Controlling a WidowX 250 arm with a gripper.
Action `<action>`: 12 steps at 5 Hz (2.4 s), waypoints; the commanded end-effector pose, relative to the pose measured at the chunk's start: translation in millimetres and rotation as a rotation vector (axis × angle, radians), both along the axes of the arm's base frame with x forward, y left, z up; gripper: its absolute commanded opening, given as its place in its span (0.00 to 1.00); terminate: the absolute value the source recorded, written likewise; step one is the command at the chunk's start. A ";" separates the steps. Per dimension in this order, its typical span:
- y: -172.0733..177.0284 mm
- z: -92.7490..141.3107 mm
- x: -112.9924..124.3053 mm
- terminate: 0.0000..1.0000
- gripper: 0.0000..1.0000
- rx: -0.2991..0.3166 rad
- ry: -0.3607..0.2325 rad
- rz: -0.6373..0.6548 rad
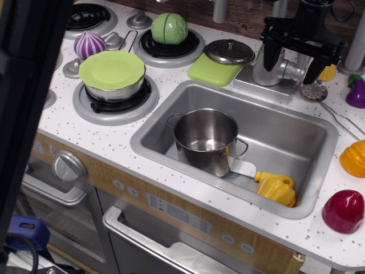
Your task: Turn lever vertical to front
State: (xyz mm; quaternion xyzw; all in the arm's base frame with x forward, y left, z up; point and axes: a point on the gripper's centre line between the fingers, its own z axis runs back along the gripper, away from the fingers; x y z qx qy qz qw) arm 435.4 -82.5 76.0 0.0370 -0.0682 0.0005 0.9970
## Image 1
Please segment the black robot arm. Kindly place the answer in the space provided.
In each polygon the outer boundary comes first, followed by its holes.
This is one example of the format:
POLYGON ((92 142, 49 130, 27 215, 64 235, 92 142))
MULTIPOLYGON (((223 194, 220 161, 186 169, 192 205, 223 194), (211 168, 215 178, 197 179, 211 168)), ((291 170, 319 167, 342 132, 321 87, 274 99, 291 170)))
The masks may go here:
POLYGON ((337 65, 347 42, 325 26, 334 1, 300 1, 295 17, 266 17, 263 40, 263 66, 271 71, 283 48, 313 58, 304 78, 312 84, 327 66, 337 65))

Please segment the grey pole behind arm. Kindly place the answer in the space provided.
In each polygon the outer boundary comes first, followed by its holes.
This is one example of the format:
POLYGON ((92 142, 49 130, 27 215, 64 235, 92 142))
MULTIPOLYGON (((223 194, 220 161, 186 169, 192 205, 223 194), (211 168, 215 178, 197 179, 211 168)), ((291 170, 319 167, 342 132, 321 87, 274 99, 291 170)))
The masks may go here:
POLYGON ((286 18, 289 0, 273 1, 272 17, 286 18))

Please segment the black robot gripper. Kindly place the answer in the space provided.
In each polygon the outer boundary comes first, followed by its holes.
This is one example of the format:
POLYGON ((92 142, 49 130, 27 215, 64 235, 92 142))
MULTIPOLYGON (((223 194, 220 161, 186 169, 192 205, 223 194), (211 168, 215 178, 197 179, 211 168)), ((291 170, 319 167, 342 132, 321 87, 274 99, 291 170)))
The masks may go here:
POLYGON ((266 17, 263 40, 263 66, 271 71, 282 48, 313 57, 303 84, 313 84, 328 65, 338 61, 348 43, 330 32, 321 19, 266 17))

